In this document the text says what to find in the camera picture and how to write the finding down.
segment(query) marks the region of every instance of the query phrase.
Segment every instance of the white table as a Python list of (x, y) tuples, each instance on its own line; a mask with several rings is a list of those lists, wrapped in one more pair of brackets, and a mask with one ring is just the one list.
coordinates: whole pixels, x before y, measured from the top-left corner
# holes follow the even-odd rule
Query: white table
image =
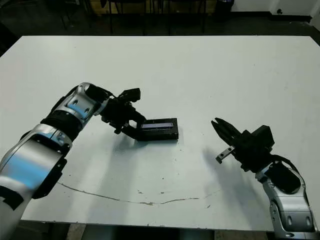
[(273, 230), (268, 198), (210, 124), (269, 125), (320, 223), (320, 47), (307, 36), (25, 36), (0, 58), (0, 155), (81, 82), (140, 88), (147, 118), (178, 118), (177, 143), (135, 142), (95, 117), (63, 176), (22, 219)]

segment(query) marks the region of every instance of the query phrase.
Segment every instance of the black electronic device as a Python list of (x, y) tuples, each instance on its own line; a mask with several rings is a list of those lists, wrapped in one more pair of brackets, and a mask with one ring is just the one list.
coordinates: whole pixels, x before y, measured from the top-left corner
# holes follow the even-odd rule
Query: black electronic device
[(179, 138), (176, 118), (149, 119), (136, 126), (139, 141), (176, 140)]

